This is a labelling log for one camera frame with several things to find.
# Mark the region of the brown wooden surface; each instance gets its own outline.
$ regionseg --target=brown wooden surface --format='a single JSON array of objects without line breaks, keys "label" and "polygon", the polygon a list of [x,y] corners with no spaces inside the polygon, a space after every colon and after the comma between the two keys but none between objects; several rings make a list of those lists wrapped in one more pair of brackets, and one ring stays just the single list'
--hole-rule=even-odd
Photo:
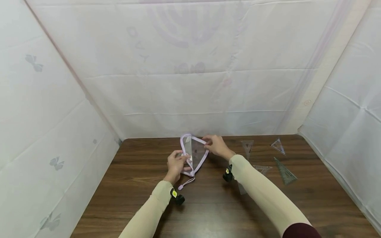
[{"label": "brown wooden surface", "polygon": [[[278,136],[224,137],[235,152],[245,155],[241,141],[254,140],[250,162],[272,166],[266,176],[310,220],[323,237],[378,237],[307,142],[300,136],[280,136],[286,156],[270,144]],[[116,238],[148,199],[167,171],[166,158],[181,149],[178,138],[125,140],[75,228],[72,238]],[[298,180],[285,186],[273,157]],[[181,207],[170,203],[155,237],[232,238],[278,237],[274,226],[236,181],[226,183],[227,162],[208,156],[195,182],[180,192]],[[188,177],[183,176],[180,182]]]}]

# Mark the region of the beige arm sleeve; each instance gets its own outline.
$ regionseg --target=beige arm sleeve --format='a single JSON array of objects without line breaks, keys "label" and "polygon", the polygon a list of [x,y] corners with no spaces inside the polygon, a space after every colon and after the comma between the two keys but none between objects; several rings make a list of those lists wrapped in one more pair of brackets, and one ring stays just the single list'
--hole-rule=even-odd
[{"label": "beige arm sleeve", "polygon": [[268,178],[258,172],[242,155],[234,155],[229,164],[232,174],[250,197],[275,225],[282,236],[292,224],[311,225],[303,213]]},{"label": "beige arm sleeve", "polygon": [[160,181],[146,203],[124,228],[119,238],[152,238],[157,224],[171,199],[172,184]]}]

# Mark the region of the sleeve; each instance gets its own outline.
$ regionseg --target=sleeve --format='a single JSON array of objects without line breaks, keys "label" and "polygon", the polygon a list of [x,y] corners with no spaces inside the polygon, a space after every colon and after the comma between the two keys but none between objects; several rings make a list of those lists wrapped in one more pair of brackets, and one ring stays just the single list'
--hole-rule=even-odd
[{"label": "sleeve", "polygon": [[275,225],[281,236],[292,224],[311,225],[293,202],[242,155],[234,155],[229,164],[232,165],[234,179],[242,184],[250,197]]},{"label": "sleeve", "polygon": [[295,223],[289,226],[282,238],[322,238],[315,228],[305,223]]},{"label": "sleeve", "polygon": [[149,199],[137,211],[119,238],[152,238],[157,224],[171,199],[172,184],[160,181],[153,190]]}]

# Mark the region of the maroon sleeve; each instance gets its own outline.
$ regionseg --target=maroon sleeve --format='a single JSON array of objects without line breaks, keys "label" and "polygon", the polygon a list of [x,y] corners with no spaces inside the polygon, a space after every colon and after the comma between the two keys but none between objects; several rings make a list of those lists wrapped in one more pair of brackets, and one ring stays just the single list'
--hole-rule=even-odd
[{"label": "maroon sleeve", "polygon": [[305,223],[295,223],[289,226],[282,238],[322,238],[317,230]]}]

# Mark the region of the white fabric backdrop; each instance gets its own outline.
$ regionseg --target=white fabric backdrop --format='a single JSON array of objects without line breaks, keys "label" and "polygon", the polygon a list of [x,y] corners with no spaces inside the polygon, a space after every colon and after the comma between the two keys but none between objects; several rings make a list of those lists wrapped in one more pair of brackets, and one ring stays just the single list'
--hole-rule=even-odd
[{"label": "white fabric backdrop", "polygon": [[67,238],[118,144],[23,1],[0,29],[0,236]]},{"label": "white fabric backdrop", "polygon": [[[354,2],[363,4],[28,2],[122,139],[296,133],[307,113],[284,130],[287,120],[343,17]],[[353,29],[360,18],[352,20]]]},{"label": "white fabric backdrop", "polygon": [[300,133],[381,234],[381,0],[373,0]]}]

